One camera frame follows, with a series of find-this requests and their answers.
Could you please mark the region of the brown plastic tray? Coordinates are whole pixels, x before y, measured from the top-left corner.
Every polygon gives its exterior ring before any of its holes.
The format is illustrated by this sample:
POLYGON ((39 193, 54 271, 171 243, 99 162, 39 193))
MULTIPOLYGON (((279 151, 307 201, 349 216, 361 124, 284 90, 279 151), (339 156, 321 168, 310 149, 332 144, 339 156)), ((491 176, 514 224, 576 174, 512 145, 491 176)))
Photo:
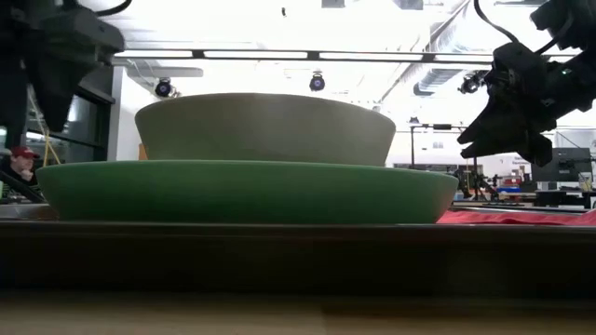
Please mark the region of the brown plastic tray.
POLYGON ((61 221, 1 206, 0 288, 596 300, 596 227, 61 221))

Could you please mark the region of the black computer monitor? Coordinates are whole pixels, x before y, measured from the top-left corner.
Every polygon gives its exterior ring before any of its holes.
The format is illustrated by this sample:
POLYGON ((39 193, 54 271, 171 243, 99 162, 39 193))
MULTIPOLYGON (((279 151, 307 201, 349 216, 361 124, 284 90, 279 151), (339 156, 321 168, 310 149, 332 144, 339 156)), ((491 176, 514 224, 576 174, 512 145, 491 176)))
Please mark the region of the black computer monitor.
POLYGON ((593 157, 588 148, 553 148, 552 159, 543 167, 531 165, 533 181, 580 181, 593 176, 593 157))

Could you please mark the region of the silver ventilation duct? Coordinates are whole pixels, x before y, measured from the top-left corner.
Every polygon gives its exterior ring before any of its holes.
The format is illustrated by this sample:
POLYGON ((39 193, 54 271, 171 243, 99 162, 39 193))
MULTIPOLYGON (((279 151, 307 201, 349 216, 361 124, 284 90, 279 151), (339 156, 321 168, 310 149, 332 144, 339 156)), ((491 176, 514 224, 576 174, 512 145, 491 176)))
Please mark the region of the silver ventilation duct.
POLYGON ((453 77, 462 77, 463 72, 463 69, 453 68, 430 69, 413 85, 413 94, 416 97, 432 96, 453 77))

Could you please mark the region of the person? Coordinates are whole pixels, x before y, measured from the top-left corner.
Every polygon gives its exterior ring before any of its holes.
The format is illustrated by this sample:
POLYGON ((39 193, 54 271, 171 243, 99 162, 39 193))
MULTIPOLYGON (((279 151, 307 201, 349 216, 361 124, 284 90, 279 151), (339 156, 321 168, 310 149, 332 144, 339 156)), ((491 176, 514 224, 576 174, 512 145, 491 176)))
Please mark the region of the person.
POLYGON ((38 157, 27 146, 0 149, 0 199, 45 201, 34 171, 38 157))

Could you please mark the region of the white round bowl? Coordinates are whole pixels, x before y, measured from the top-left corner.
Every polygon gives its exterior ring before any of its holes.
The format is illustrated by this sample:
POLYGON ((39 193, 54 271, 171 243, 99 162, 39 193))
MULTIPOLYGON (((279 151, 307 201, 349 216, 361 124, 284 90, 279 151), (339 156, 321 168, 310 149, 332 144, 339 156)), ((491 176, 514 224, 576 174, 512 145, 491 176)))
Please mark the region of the white round bowl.
POLYGON ((358 105, 289 94, 213 93, 135 115, 151 159, 258 160, 381 167, 396 133, 358 105))

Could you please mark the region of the long ceiling light bar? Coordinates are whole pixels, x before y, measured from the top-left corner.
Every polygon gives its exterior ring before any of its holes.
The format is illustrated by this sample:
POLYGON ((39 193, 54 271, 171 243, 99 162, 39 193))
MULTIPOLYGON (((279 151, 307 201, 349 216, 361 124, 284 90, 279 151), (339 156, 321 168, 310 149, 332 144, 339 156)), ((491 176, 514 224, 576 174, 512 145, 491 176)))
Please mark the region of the long ceiling light bar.
POLYGON ((491 53, 356 52, 264 49, 129 49, 118 59, 145 60, 287 60, 489 65, 491 53))

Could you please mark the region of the red cloth napkin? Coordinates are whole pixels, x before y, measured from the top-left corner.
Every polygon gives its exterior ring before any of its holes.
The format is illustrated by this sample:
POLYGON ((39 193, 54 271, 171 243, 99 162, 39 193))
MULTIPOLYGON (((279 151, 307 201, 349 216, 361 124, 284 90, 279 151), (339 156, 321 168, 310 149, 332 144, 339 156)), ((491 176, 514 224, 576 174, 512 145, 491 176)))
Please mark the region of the red cloth napkin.
POLYGON ((596 226, 596 209, 581 215, 547 214, 520 211, 502 213, 447 211, 438 220, 438 223, 596 226))

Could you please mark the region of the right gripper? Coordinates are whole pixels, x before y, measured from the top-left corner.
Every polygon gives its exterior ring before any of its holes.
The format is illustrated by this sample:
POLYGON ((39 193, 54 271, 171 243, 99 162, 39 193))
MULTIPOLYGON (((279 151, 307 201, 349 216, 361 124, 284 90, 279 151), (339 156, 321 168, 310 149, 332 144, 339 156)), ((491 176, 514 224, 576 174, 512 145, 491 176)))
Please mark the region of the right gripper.
POLYGON ((517 152, 526 145, 526 134, 553 128, 547 109, 549 76, 557 61, 535 53, 521 43, 510 42, 493 52, 492 69, 486 75, 489 100, 457 141, 468 143, 464 158, 517 152))

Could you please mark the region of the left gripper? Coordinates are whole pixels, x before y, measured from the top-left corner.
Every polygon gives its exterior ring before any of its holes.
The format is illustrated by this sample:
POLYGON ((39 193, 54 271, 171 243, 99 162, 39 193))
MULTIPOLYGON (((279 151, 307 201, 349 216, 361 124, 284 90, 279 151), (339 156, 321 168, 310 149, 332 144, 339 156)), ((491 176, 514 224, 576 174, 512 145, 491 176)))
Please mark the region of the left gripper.
POLYGON ((79 83, 125 49, 123 34, 80 5, 58 7, 28 32, 28 75, 47 127, 62 132, 79 83))

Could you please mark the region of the black framed glass partition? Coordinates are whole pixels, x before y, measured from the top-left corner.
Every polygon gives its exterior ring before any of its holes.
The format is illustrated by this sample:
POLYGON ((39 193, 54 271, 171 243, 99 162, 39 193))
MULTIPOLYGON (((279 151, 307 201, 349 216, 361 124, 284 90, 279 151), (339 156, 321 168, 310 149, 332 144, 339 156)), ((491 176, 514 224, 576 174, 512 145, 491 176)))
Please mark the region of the black framed glass partition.
POLYGON ((37 167, 46 163, 102 161, 107 157, 107 142, 112 95, 113 70, 102 68, 84 78, 73 97, 62 132, 47 128, 43 115, 36 111, 34 93, 27 101, 24 121, 12 125, 0 119, 0 148, 30 147, 40 155, 37 167))

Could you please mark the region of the green round plate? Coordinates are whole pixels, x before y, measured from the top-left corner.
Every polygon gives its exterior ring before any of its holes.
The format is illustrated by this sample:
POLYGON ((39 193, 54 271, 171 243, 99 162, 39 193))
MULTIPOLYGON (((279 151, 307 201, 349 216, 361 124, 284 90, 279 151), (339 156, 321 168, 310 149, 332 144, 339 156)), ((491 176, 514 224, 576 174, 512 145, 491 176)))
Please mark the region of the green round plate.
POLYGON ((437 172, 259 161, 72 163, 36 175, 71 221, 435 223, 458 186, 437 172))

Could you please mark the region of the black background station frame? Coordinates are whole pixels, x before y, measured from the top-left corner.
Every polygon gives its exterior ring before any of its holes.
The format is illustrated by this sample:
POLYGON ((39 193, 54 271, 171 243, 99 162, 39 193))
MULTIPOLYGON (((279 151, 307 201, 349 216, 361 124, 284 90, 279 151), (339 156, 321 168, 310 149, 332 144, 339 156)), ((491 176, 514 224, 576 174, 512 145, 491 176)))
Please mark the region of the black background station frame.
MULTIPOLYGON (((410 161, 410 169, 414 169, 415 168, 415 148, 414 148, 414 130, 416 128, 424 128, 424 129, 432 129, 432 130, 451 130, 453 128, 457 129, 460 133, 463 133, 463 130, 467 128, 467 126, 462 126, 462 125, 452 125, 452 124, 435 124, 435 123, 408 123, 409 128, 410 128, 410 150, 411 150, 411 161, 410 161)), ((472 177, 473 180, 473 189, 475 190, 475 192, 479 192, 480 186, 479 186, 479 181, 478 181, 478 177, 479 177, 479 173, 478 173, 478 157, 474 156, 473 158, 473 169, 472 169, 472 174, 474 175, 472 177)))

